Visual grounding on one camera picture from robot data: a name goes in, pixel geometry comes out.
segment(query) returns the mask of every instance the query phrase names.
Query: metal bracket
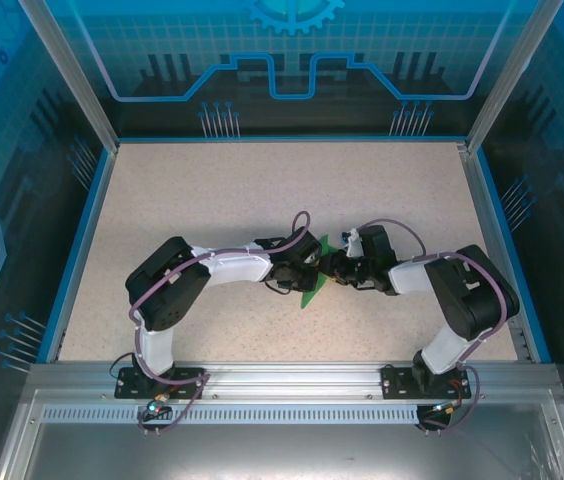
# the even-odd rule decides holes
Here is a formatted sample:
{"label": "metal bracket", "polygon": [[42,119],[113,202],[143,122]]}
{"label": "metal bracket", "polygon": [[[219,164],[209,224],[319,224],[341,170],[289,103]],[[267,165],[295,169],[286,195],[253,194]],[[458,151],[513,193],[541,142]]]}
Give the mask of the metal bracket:
{"label": "metal bracket", "polygon": [[[188,380],[204,375],[204,369],[172,368],[167,373],[169,380]],[[199,386],[196,383],[188,383],[178,387],[177,390],[170,391],[169,396],[172,400],[190,400],[198,388]],[[121,368],[118,373],[114,397],[118,399],[150,400],[166,390],[169,390],[168,385],[148,378],[139,368],[126,367]]]}
{"label": "metal bracket", "polygon": [[467,373],[453,369],[437,375],[426,393],[422,393],[411,367],[387,365],[380,370],[382,398],[384,400],[454,400],[458,391],[449,382],[457,380],[462,385],[462,398],[471,398]]}

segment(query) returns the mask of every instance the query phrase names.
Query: enclosure wall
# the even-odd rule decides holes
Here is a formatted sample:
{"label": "enclosure wall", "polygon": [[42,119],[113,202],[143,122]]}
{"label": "enclosure wall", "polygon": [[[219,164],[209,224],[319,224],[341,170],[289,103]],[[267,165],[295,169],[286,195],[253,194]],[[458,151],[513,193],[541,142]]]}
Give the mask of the enclosure wall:
{"label": "enclosure wall", "polygon": [[536,0],[51,0],[123,137],[465,135]]}
{"label": "enclosure wall", "polygon": [[0,451],[101,154],[19,5],[0,2]]}
{"label": "enclosure wall", "polygon": [[484,144],[549,352],[564,380],[564,4]]}

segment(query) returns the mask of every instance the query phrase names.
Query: speckled tabletop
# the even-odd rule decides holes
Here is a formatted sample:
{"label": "speckled tabletop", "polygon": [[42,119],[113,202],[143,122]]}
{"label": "speckled tabletop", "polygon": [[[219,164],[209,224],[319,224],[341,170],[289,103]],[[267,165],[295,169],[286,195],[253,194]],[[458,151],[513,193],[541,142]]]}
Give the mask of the speckled tabletop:
{"label": "speckled tabletop", "polygon": [[[240,246],[288,235],[299,210],[311,232],[380,216],[408,223],[430,252],[484,246],[454,143],[124,144],[120,148],[60,360],[112,360],[133,349],[124,282],[157,247]],[[388,226],[399,259],[417,243]],[[262,284],[202,292],[176,327],[176,360],[410,360],[444,323],[433,293],[387,297],[331,282],[300,294]],[[514,360],[507,328],[475,358]]]}

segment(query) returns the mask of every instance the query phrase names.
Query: aluminum frame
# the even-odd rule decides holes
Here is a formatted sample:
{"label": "aluminum frame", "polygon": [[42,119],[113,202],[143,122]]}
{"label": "aluminum frame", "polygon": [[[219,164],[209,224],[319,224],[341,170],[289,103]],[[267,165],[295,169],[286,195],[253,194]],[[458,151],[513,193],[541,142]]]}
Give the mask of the aluminum frame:
{"label": "aluminum frame", "polygon": [[[502,275],[511,284],[513,289],[519,292],[520,285],[515,275],[511,258],[507,253],[504,236],[499,228],[495,213],[493,199],[489,195],[486,178],[478,161],[477,154],[469,153],[466,145],[460,143],[458,144],[458,150],[489,258],[502,272]],[[524,302],[520,302],[520,312],[515,317],[509,319],[508,323],[518,358],[520,360],[528,358],[532,362],[540,363],[542,358],[533,337]]]}
{"label": "aluminum frame", "polygon": [[100,105],[60,26],[44,0],[18,0],[64,81],[106,150],[115,154],[120,141]]}
{"label": "aluminum frame", "polygon": [[[406,362],[395,362],[406,366]],[[425,402],[383,400],[380,369],[384,363],[191,363],[211,379],[199,405],[304,404],[416,405]],[[555,365],[476,363],[484,405],[541,405],[556,462],[564,474],[564,391]],[[40,431],[45,406],[143,405],[113,398],[115,381],[104,362],[34,365],[0,459],[0,480],[24,478]]]}
{"label": "aluminum frame", "polygon": [[502,68],[493,89],[491,89],[471,127],[467,136],[469,153],[476,153],[482,145],[515,85],[526,70],[535,50],[544,38],[544,34],[553,23],[562,2],[563,0],[538,1],[538,5],[531,14],[524,31],[516,42],[509,59]]}

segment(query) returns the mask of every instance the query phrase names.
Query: metal extrusion bar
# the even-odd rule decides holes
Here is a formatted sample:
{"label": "metal extrusion bar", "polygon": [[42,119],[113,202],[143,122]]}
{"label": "metal extrusion bar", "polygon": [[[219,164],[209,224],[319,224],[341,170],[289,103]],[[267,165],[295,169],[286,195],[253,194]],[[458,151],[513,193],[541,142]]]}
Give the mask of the metal extrusion bar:
{"label": "metal extrusion bar", "polygon": [[467,136],[469,153],[477,152],[518,80],[551,26],[563,0],[541,0],[524,27],[509,59]]}
{"label": "metal extrusion bar", "polygon": [[[407,362],[391,363],[408,365]],[[384,363],[195,363],[181,366],[202,367],[211,373],[202,400],[192,410],[197,413],[192,414],[191,420],[202,424],[239,420],[239,414],[230,413],[235,411],[263,412],[266,423],[270,415],[279,417],[285,411],[300,410],[307,412],[307,416],[293,417],[291,423],[311,423],[316,419],[316,424],[347,424],[359,423],[358,418],[361,423],[370,424],[378,421],[410,423],[408,417],[398,422],[382,422],[377,415],[378,412],[380,415],[390,411],[410,412],[409,406],[421,403],[382,400],[379,370]],[[564,391],[555,365],[485,362],[474,363],[474,366],[482,383],[481,404],[542,406],[551,441],[556,450],[563,452],[556,461],[564,472]],[[104,362],[59,362],[31,367],[0,459],[0,480],[24,477],[40,423],[54,423],[59,418],[57,415],[62,415],[57,420],[60,423],[84,423],[85,413],[91,415],[95,423],[132,423],[129,418],[135,415],[133,407],[142,408],[143,402],[115,400],[112,395],[115,381],[108,375],[108,368],[108,363]],[[214,410],[223,414],[215,415]],[[108,411],[123,414],[116,421],[112,417],[117,418],[117,414],[110,415]],[[327,412],[327,417],[320,412]]]}
{"label": "metal extrusion bar", "polygon": [[[484,236],[484,243],[489,253],[489,258],[502,272],[511,286],[516,291],[519,291],[513,265],[504,244],[502,231],[498,227],[495,207],[493,206],[493,202],[491,201],[486,187],[484,172],[482,172],[480,168],[477,157],[470,155],[466,151],[466,145],[458,144],[458,150],[460,151],[460,158],[469,185],[469,191],[473,198],[475,211],[480,222],[482,235]],[[523,343],[514,343],[518,358],[520,360],[530,358],[535,362],[541,362],[541,355],[537,349],[536,343],[534,341],[528,341],[529,339],[533,339],[533,335],[524,304],[520,305],[520,312],[509,320],[509,327],[512,330],[515,327],[521,328],[524,335],[525,341]]]}
{"label": "metal extrusion bar", "polygon": [[[407,362],[392,362],[407,367]],[[476,363],[485,404],[538,403],[547,389],[560,388],[554,365]],[[214,400],[227,403],[330,402],[344,404],[435,404],[435,400],[383,400],[380,385],[382,363],[252,364],[182,363],[180,367],[202,367],[211,375],[200,404]],[[119,404],[113,398],[114,381],[108,363],[36,364],[31,367],[22,401],[45,404]],[[68,397],[59,392],[66,392]]]}
{"label": "metal extrusion bar", "polygon": [[111,153],[117,152],[120,142],[113,126],[46,3],[43,0],[19,2],[102,145]]}

